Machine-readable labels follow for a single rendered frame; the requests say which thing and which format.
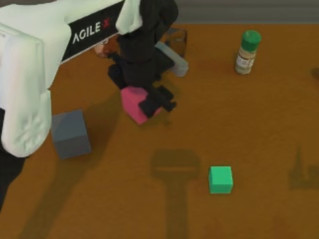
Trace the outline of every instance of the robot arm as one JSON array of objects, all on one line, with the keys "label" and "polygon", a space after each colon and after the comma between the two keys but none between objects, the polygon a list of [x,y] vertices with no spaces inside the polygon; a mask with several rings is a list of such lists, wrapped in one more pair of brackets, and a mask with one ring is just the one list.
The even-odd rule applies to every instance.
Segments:
[{"label": "robot arm", "polygon": [[59,65],[142,25],[140,0],[57,0],[0,8],[1,143],[27,157],[51,128],[52,85]]}]

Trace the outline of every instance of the gray cube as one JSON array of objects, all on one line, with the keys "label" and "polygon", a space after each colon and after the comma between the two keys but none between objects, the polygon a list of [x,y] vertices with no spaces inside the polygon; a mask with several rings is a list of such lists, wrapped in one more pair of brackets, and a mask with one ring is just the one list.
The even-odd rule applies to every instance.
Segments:
[{"label": "gray cube", "polygon": [[171,71],[173,71],[176,76],[183,77],[186,75],[186,73],[188,72],[188,62],[184,58],[182,58],[170,47],[160,41],[155,45],[155,47],[161,50],[175,63]]},{"label": "gray cube", "polygon": [[77,157],[91,152],[91,144],[81,110],[54,115],[51,135],[60,159]]}]

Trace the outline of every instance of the green lid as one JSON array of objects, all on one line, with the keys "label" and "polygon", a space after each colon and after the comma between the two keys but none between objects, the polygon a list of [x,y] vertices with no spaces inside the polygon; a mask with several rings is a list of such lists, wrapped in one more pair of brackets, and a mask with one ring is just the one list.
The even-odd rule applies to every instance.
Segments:
[{"label": "green lid", "polygon": [[261,42],[261,34],[257,31],[248,30],[243,34],[241,47],[249,52],[255,51]]}]

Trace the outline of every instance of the wooden table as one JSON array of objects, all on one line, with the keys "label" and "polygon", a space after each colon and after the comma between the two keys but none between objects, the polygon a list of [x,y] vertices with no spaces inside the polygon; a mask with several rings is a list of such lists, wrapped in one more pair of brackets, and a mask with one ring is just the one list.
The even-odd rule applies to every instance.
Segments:
[{"label": "wooden table", "polygon": [[[168,73],[163,81],[178,107],[142,127],[123,113],[106,75],[108,60],[90,51],[61,66],[53,113],[83,109],[93,152],[60,161],[49,138],[8,192],[1,239],[319,235],[316,172],[310,187],[317,189],[307,189],[298,174],[289,176],[293,169],[307,176],[308,166],[319,166],[319,83],[311,76],[319,66],[319,26],[182,27],[189,32],[189,74],[179,79]],[[263,42],[252,74],[239,76],[234,55],[246,29],[260,31]],[[298,147],[303,169],[296,166]],[[175,194],[166,190],[187,179],[178,168],[160,175],[169,174],[170,183],[151,174],[160,166],[157,154],[171,161],[168,168],[183,164],[176,161],[182,158],[198,170],[185,194],[178,187]],[[231,195],[209,194],[211,165],[232,166]]]}]

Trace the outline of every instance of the green cube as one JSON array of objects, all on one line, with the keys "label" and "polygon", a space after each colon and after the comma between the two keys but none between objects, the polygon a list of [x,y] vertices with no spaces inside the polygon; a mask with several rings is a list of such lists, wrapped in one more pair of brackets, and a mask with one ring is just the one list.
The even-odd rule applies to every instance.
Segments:
[{"label": "green cube", "polygon": [[229,194],[233,188],[233,174],[230,166],[209,168],[209,191],[211,194]]}]

